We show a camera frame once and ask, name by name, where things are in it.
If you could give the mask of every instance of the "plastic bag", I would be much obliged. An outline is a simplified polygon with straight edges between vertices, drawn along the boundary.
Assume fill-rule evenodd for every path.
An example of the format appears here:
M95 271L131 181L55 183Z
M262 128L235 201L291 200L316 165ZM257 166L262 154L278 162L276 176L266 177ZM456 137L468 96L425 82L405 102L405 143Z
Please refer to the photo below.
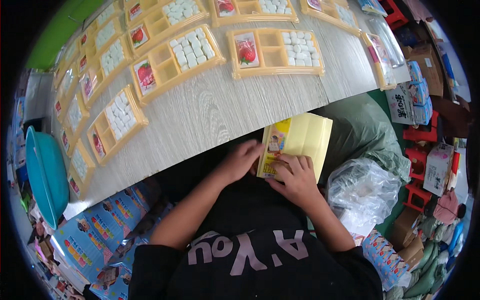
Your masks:
M398 200L402 182L368 158L346 161L328 178L328 204L342 220L361 227L381 224Z

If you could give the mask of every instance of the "green sack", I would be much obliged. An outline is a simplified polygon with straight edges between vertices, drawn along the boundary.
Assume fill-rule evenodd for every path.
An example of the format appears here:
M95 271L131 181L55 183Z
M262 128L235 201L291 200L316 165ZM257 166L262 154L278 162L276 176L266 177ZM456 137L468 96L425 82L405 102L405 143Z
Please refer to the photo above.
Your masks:
M428 293L435 283L435 271L437 270L437 265L438 260L434 260L427 272L404 294L403 298L411 298Z

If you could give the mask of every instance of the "wood grain surface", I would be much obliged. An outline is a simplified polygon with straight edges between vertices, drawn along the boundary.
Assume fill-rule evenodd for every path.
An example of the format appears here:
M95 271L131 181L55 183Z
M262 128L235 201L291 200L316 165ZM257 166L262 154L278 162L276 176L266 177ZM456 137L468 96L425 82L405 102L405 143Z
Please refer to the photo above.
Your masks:
M333 101L379 88L373 61L360 38L302 14L300 3L291 2L300 19L298 24L250 22L212 28L227 63L172 87L143 108L150 125L134 136L105 167L97 163L85 200L79 201L71 191L64 216L70 219L146 177L229 140ZM363 14L356 1L349 1L349 6L360 28L370 32L365 22L372 16ZM202 23L210 24L210 19L191 24L174 35ZM286 74L234 80L225 33L257 27L313 30L322 52L325 76ZM395 69L395 75L398 82L410 80L406 66ZM86 129L113 96L130 83L132 76L126 68L90 109L90 119L81 139L94 160ZM53 99L55 91L51 95L52 103ZM51 133L59 145L60 129L61 125L53 117ZM68 168L70 160L65 155L64 162Z

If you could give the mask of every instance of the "cardboard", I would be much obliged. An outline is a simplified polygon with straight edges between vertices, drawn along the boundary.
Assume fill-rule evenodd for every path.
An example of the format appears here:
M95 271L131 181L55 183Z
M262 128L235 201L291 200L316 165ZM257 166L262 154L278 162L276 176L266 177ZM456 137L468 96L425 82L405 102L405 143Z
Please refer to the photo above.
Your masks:
M390 242L395 251L401 251L410 245L415 238L413 231L417 228L419 222L420 211L406 206L393 223Z
M410 53L410 60L420 66L422 76L427 80L430 95L443 96L444 81L440 62L430 44L417 46Z
M406 248L398 252L398 255L407 262L410 271L423 257L423 243L420 236L416 236Z
M447 180L450 177L454 147L439 143L427 156L423 188L437 196L444 194Z

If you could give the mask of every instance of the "red plastic stool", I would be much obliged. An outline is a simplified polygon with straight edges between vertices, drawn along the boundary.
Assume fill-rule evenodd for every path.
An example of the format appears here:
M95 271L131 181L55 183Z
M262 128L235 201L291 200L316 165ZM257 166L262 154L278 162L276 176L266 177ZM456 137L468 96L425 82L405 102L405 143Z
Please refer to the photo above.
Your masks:
M402 14L400 9L398 9L393 0L380 0L379 3L388 14L385 21L387 21L388 26L390 26L392 30L408 23L408 19Z
M427 142L437 142L437 125L438 125L438 112L435 110L432 113L432 129L430 131L422 131L419 129L413 128L413 126L409 126L408 129L403 130L403 139L410 140L410 141L427 141Z
M427 165L428 151L416 145L413 148L405 149L405 154L411 161L410 177L423 180L425 178L425 166Z
M405 187L409 191L408 200L403 202L403 205L416 209L421 213L423 213L425 205L432 197L432 193L425 191L422 186L423 181L418 179L415 179L413 183L407 184Z

